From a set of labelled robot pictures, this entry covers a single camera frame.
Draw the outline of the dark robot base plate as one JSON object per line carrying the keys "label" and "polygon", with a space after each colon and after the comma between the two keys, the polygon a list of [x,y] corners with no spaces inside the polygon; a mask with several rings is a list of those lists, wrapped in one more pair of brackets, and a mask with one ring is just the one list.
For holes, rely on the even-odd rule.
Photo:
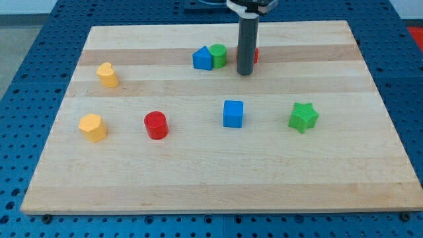
{"label": "dark robot base plate", "polygon": [[226,0],[184,0],[185,13],[221,13],[228,8]]}

